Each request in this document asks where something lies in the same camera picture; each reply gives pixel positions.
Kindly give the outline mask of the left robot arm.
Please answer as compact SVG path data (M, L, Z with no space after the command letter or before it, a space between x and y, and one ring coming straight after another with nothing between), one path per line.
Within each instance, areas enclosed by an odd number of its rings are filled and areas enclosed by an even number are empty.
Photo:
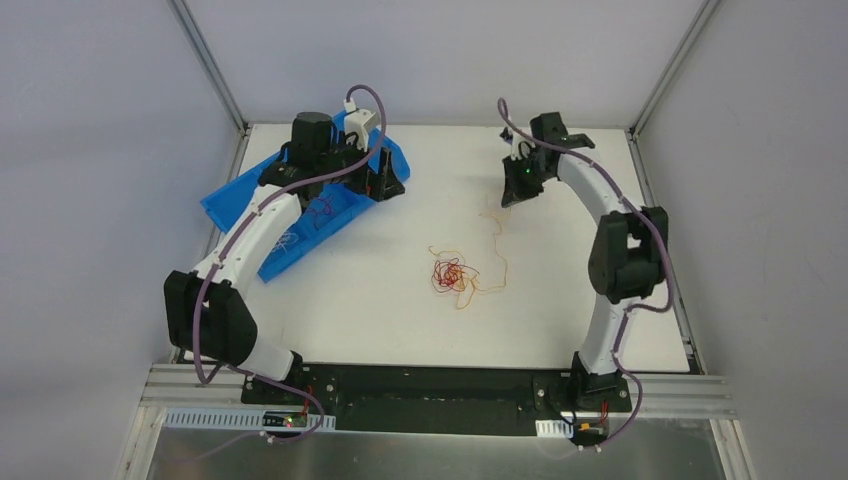
M403 192L384 126L380 113L357 107L344 114L341 126L319 112L296 116L290 140L259 174L221 245L191 271L167 276L164 301L174 346L268 378L266 389L281 404L303 396L305 378L293 370L301 356L261 338L245 296L285 231L326 186L377 202Z

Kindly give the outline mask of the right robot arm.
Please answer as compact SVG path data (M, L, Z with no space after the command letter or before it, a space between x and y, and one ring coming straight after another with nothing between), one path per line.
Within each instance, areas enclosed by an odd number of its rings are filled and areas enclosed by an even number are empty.
M556 112L533 118L529 131L508 122L501 137L510 146L502 161L502 207L539 196L556 179L577 195L596 225L587 262L596 300L565 397L583 410L623 398L620 360L629 316L667 277L668 214L661 207L636 207L601 165L595 143L569 133Z

